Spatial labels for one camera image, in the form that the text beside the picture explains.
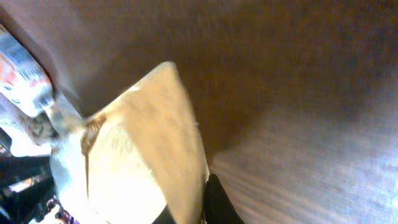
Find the green lid jar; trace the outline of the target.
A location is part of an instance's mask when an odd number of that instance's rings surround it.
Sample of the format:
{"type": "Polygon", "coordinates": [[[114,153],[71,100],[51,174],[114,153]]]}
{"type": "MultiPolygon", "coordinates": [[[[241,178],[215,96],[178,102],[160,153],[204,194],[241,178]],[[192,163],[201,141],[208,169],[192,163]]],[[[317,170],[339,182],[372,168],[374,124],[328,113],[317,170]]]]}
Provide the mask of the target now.
{"type": "Polygon", "coordinates": [[[57,139],[49,114],[55,105],[45,70],[1,26],[1,129],[15,157],[46,156],[57,139]]]}

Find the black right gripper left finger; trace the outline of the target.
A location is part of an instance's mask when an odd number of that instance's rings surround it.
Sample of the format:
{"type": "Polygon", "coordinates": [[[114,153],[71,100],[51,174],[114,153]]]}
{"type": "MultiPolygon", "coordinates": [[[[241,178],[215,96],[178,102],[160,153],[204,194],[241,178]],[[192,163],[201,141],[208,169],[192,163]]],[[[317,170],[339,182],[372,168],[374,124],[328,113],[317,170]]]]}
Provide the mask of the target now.
{"type": "Polygon", "coordinates": [[[176,224],[167,205],[159,214],[159,216],[152,222],[152,224],[176,224]]]}

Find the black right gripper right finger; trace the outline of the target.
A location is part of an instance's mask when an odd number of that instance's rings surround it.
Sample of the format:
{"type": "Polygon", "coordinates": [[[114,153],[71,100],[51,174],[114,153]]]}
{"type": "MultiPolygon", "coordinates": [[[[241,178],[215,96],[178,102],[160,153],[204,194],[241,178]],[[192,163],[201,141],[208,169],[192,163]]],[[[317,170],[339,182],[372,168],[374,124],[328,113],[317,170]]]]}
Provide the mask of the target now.
{"type": "Polygon", "coordinates": [[[206,183],[204,209],[207,224],[244,224],[215,174],[206,183]]]}

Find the beige brown snack bag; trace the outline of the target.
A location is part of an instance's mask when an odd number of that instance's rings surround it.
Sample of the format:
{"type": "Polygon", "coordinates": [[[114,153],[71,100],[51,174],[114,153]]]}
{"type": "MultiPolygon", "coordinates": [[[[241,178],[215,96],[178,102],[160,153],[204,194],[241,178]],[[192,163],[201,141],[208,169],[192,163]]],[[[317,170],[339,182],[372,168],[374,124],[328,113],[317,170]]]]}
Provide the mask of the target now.
{"type": "Polygon", "coordinates": [[[189,95],[163,62],[54,147],[62,207],[80,223],[203,223],[209,170],[189,95]]]}

